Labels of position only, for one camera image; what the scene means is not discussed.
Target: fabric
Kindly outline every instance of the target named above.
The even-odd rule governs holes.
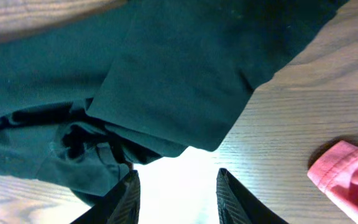
[[[215,150],[344,2],[132,0],[1,44],[0,175],[100,196],[125,161]]]
[[[358,147],[337,143],[312,165],[308,177],[358,223]]]

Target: wooden surface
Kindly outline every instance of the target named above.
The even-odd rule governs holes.
[[[5,0],[0,7],[36,1]],[[82,2],[76,3],[81,12],[105,4],[67,2]],[[67,6],[42,25],[76,10]],[[0,10],[0,18],[9,13]],[[0,21],[0,32],[21,28]],[[290,223],[352,223],[306,176],[310,157],[333,138],[358,145],[358,0],[343,6],[305,51],[255,92],[216,152],[188,149],[179,158],[135,167],[142,182],[140,223],[218,223],[219,167]],[[67,223],[87,208],[63,187],[0,177],[0,223]]]

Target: table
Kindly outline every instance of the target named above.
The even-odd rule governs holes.
[[[105,9],[108,1],[2,2],[0,41]],[[20,16],[26,13],[30,19]],[[140,223],[218,223],[219,167],[289,223],[352,223],[306,176],[310,158],[334,138],[358,145],[358,0],[340,8],[301,54],[257,89],[217,151],[192,148],[135,166]],[[88,208],[64,187],[0,177],[0,223],[68,223]]]

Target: cloth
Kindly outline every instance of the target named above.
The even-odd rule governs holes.
[[[312,165],[308,177],[358,223],[358,147],[337,143]]]
[[[344,2],[132,0],[1,44],[0,175],[100,196],[125,161],[215,150]]]

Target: sleeve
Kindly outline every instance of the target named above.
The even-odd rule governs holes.
[[[308,177],[358,223],[358,147],[345,141],[337,143],[312,165]]]

